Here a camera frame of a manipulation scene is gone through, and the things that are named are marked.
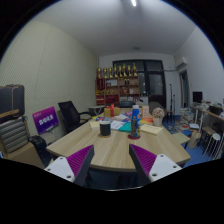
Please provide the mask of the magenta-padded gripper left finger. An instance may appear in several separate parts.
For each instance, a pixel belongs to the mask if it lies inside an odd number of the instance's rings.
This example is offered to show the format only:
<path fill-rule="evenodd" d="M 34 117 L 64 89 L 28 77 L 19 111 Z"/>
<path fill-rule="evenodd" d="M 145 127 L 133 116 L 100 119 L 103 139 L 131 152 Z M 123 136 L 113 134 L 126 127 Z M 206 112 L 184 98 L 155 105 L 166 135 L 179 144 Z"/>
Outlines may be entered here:
<path fill-rule="evenodd" d="M 82 186 L 93 156 L 94 146 L 90 145 L 68 157 L 59 156 L 45 171 Z"/>

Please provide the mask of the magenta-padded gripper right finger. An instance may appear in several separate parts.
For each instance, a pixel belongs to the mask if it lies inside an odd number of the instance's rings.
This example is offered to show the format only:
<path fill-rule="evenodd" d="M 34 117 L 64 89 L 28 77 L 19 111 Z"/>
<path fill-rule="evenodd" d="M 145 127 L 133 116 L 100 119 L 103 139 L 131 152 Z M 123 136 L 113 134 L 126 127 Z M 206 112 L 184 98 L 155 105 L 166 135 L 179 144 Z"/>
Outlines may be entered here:
<path fill-rule="evenodd" d="M 181 167 L 165 154 L 155 155 L 134 144 L 129 145 L 129 155 L 143 183 L 155 182 L 181 170 Z"/>

